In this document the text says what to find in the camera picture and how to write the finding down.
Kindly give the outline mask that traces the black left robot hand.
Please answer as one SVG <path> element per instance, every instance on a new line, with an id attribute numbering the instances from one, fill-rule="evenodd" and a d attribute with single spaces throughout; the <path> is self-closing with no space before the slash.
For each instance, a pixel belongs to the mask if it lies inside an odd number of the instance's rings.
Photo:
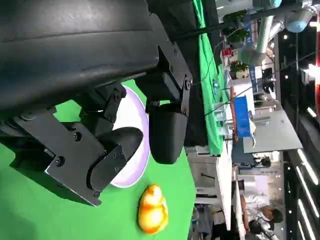
<path id="1" fill-rule="evenodd" d="M 12 167 L 57 196 L 97 207 L 144 134 L 114 129 L 134 80 L 156 162 L 179 158 L 192 74 L 144 0 L 3 0 L 0 142 Z"/>

